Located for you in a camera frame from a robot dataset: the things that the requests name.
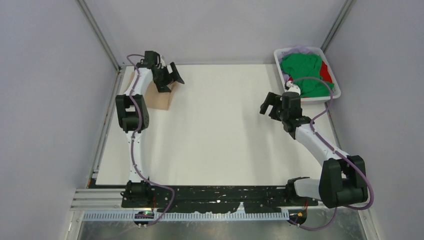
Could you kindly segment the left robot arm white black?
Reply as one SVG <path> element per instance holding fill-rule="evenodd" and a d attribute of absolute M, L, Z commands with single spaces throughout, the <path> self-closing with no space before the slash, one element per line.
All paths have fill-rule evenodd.
<path fill-rule="evenodd" d="M 166 64 L 158 52 L 147 50 L 132 62 L 133 77 L 129 86 L 115 97 L 119 127 L 129 148 L 129 177 L 121 192 L 122 207 L 153 207 L 154 185 L 147 173 L 146 129 L 150 124 L 149 108 L 168 110 L 177 84 L 184 84 L 174 62 Z"/>

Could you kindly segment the beige t shirt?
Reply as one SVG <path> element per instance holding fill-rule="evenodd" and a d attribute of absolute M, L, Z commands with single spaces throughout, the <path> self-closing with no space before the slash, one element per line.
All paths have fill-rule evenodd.
<path fill-rule="evenodd" d="M 130 89 L 131 81 L 135 79 L 135 72 L 131 70 L 123 76 L 120 94 Z M 145 104 L 148 108 L 167 111 L 171 105 L 174 93 L 178 88 L 178 82 L 173 82 L 168 87 L 171 92 L 158 92 L 156 85 L 151 81 L 143 94 Z"/>

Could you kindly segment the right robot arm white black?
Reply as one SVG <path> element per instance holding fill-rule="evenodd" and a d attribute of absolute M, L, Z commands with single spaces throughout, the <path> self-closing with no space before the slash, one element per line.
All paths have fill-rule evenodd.
<path fill-rule="evenodd" d="M 269 92 L 260 106 L 260 114 L 264 115 L 269 107 L 269 117 L 281 122 L 284 131 L 302 144 L 321 166 L 319 179 L 288 180 L 285 192 L 288 203 L 299 205 L 305 198 L 311 198 L 333 209 L 372 201 L 365 161 L 359 155 L 340 150 L 319 133 L 314 120 L 303 115 L 298 93 Z"/>

